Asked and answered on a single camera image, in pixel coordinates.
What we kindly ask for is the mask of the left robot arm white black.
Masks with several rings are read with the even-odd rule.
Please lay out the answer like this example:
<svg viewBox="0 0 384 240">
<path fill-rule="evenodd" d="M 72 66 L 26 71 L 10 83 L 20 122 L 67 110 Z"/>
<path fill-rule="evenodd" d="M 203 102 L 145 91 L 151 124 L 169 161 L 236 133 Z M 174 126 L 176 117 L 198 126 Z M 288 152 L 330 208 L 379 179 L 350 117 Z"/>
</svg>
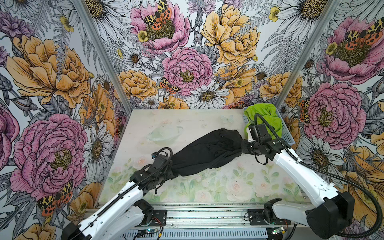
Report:
<svg viewBox="0 0 384 240">
<path fill-rule="evenodd" d="M 68 224 L 62 240 L 114 240 L 138 226 L 148 226 L 154 208 L 143 199 L 174 176 L 173 151 L 165 147 L 152 154 L 154 162 L 136 171 L 125 186 L 103 207 L 79 224 Z"/>
</svg>

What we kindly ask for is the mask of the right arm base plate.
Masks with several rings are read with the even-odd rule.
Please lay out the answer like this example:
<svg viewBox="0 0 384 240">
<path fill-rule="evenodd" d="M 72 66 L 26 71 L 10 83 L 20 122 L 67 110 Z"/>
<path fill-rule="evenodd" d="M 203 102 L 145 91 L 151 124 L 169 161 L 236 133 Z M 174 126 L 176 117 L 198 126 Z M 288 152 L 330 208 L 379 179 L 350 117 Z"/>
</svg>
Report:
<svg viewBox="0 0 384 240">
<path fill-rule="evenodd" d="M 243 219 L 248 221 L 251 226 L 272 226 L 272 225 L 281 225 L 289 226 L 292 224 L 290 220 L 285 219 L 276 219 L 268 222 L 262 209 L 248 209 L 244 214 Z"/>
</svg>

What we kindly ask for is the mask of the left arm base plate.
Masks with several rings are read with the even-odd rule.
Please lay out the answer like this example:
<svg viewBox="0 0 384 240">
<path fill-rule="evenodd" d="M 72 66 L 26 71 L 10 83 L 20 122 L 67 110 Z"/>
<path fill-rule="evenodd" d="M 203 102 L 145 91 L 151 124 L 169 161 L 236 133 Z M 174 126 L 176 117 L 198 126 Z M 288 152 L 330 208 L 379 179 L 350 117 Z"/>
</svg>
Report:
<svg viewBox="0 0 384 240">
<path fill-rule="evenodd" d="M 167 222 L 167 210 L 153 210 L 145 213 L 144 219 L 140 226 L 147 227 L 165 227 Z"/>
</svg>

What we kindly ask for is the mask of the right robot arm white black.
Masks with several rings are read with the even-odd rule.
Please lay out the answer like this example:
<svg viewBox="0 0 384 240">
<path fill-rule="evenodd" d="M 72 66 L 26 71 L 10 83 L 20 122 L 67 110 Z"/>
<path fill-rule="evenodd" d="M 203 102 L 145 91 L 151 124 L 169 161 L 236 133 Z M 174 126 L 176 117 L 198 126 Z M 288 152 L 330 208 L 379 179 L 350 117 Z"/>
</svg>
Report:
<svg viewBox="0 0 384 240">
<path fill-rule="evenodd" d="M 264 156 L 281 167 L 311 201 L 301 205 L 276 198 L 264 205 L 264 221 L 274 224 L 289 220 L 310 227 L 322 239 L 341 232 L 353 221 L 355 200 L 350 194 L 342 194 L 333 184 L 327 183 L 315 171 L 305 167 L 290 145 L 277 137 L 272 139 L 264 124 L 249 125 L 248 139 L 242 143 L 242 152 L 255 157 Z"/>
</svg>

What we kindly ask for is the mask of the black garment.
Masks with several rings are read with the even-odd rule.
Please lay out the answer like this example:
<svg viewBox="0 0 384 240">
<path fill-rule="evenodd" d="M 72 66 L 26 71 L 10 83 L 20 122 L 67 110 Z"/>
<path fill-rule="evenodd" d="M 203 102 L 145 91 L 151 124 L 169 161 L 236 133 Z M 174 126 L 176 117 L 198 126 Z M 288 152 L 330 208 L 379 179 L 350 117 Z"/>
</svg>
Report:
<svg viewBox="0 0 384 240">
<path fill-rule="evenodd" d="M 185 177 L 220 168 L 241 156 L 242 141 L 236 130 L 222 128 L 212 131 L 173 155 L 172 172 Z"/>
</svg>

